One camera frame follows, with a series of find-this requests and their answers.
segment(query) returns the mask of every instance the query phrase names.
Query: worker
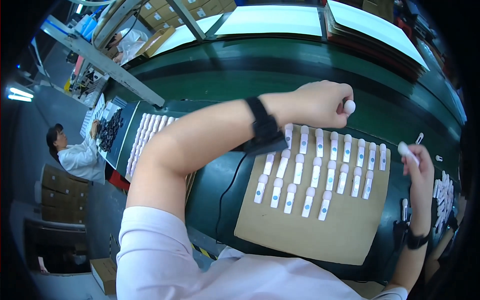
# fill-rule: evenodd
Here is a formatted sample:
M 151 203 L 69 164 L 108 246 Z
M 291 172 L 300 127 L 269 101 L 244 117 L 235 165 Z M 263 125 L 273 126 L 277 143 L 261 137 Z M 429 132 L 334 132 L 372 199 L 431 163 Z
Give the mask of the worker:
M 348 115 L 342 101 L 353 100 L 353 91 L 348 84 L 322 81 L 258 98 L 279 127 L 297 123 L 343 128 Z M 228 101 L 180 118 L 146 144 L 120 228 L 119 300 L 362 299 L 333 274 L 301 258 L 243 254 L 229 248 L 205 273 L 197 266 L 185 227 L 185 177 L 252 139 L 254 121 L 244 100 Z M 433 164 L 424 146 L 409 148 L 420 160 L 417 167 L 411 157 L 402 159 L 404 174 L 412 178 L 410 228 L 415 237 L 427 236 Z M 426 249 L 427 244 L 416 250 L 406 246 L 391 282 L 374 299 L 405 300 Z
M 99 123 L 98 120 L 92 122 L 90 133 L 78 145 L 68 145 L 63 126 L 55 124 L 47 132 L 47 145 L 50 155 L 65 171 L 83 179 L 105 184 L 105 180 L 109 180 L 116 171 L 98 153 L 96 134 Z
M 121 62 L 123 53 L 128 47 L 131 47 L 133 42 L 143 41 L 146 42 L 148 36 L 145 32 L 137 29 L 126 28 L 116 33 L 108 44 L 109 47 L 117 47 L 119 53 L 113 58 L 116 63 Z

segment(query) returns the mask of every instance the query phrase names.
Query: workbench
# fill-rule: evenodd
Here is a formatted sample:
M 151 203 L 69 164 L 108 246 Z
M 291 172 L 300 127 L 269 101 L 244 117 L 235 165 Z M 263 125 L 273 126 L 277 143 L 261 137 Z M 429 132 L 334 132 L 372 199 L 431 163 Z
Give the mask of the workbench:
M 412 84 L 343 48 L 290 38 L 243 38 L 187 45 L 152 58 L 129 72 L 166 102 L 162 108 L 146 102 L 137 104 L 138 96 L 118 83 L 107 87 L 107 100 L 119 96 L 136 106 L 126 135 L 117 136 L 123 140 L 116 166 L 122 175 L 125 175 L 143 113 L 178 118 L 222 101 L 292 91 L 313 81 L 328 79 L 350 84 L 357 109 L 348 119 L 347 127 L 337 130 L 338 133 L 385 143 L 392 151 L 392 161 L 384 211 L 364 264 L 352 266 L 313 261 L 341 279 L 385 282 L 391 278 L 398 256 L 398 253 L 392 254 L 393 222 L 400 219 L 401 200 L 409 198 L 410 185 L 409 177 L 402 175 L 403 164 L 396 151 L 400 141 L 414 143 L 419 133 L 424 133 L 422 144 L 432 155 L 435 177 L 439 178 L 445 170 L 458 191 L 461 125 L 452 108 L 451 96 L 441 92 L 446 87 L 433 73 L 427 73 L 418 83 Z M 435 161 L 435 155 L 442 156 L 444 161 Z M 197 172 L 187 202 L 186 223 L 246 253 L 290 256 L 233 235 L 253 157 L 243 161 L 234 184 L 223 198 L 219 233 L 215 234 L 218 200 L 230 184 L 242 156 L 241 152 L 229 152 Z M 436 242 L 432 240 L 429 247 Z

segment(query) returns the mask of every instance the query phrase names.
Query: white board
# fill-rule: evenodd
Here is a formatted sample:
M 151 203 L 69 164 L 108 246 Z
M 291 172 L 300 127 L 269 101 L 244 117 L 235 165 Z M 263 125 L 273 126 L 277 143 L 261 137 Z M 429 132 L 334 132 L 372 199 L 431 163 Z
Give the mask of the white board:
M 218 21 L 218 19 L 220 19 L 222 15 L 223 14 L 221 13 L 216 16 L 211 16 L 205 19 L 198 20 L 197 24 L 200 29 L 205 33 L 215 24 L 215 22 Z M 193 42 L 194 40 L 195 37 L 193 36 L 193 33 L 191 33 L 190 29 L 188 29 L 187 25 L 182 25 L 175 30 L 172 36 L 169 37 L 165 41 L 165 43 L 163 43 L 163 45 L 161 45 L 160 48 L 157 49 L 157 51 L 155 51 L 153 56 L 171 50 L 180 45 Z
M 340 2 L 328 1 L 328 6 L 338 24 L 376 38 L 405 53 L 426 70 L 430 70 L 415 46 L 399 27 L 374 14 Z
M 217 30 L 217 35 L 295 33 L 322 36 L 316 7 L 294 5 L 239 6 Z

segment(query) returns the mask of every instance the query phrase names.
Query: fluorescent light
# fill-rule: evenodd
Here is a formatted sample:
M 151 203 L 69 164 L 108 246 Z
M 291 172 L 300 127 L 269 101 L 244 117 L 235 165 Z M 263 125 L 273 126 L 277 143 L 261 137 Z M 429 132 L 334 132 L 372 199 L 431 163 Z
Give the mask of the fluorescent light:
M 12 93 L 14 93 L 14 94 L 19 94 L 19 95 L 21 95 L 21 96 L 33 98 L 33 95 L 32 95 L 32 94 L 29 94 L 29 93 L 27 93 L 27 92 L 21 91 L 21 90 L 19 90 L 18 88 L 11 87 L 11 88 L 10 88 L 10 91 L 11 91 Z
M 32 99 L 29 98 L 29 97 L 22 97 L 22 96 L 17 96 L 17 95 L 8 95 L 8 99 L 20 100 L 20 101 L 25 101 L 25 102 L 32 102 Z

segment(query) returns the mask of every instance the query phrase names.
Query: white shirt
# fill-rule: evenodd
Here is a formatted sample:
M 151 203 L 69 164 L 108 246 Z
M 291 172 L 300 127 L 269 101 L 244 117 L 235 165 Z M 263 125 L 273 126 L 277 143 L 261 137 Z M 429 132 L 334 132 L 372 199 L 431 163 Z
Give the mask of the white shirt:
M 148 36 L 145 32 L 142 32 L 137 29 L 132 29 L 130 30 L 130 32 L 128 32 L 129 30 L 130 28 L 126 28 L 119 32 L 121 36 L 124 37 L 117 46 L 117 49 L 119 50 L 119 52 L 123 52 L 124 50 L 126 50 L 126 48 L 131 47 L 132 42 L 136 42 L 138 41 L 138 39 L 141 39 L 144 42 L 148 40 Z
M 223 251 L 202 273 L 184 223 L 165 211 L 125 209 L 117 255 L 117 299 L 363 299 L 332 273 L 301 258 Z M 376 300 L 405 300 L 394 288 Z
M 83 143 L 68 145 L 67 149 L 58 152 L 59 161 L 65 171 L 70 174 L 105 184 L 106 161 L 98 154 L 96 141 L 87 133 Z

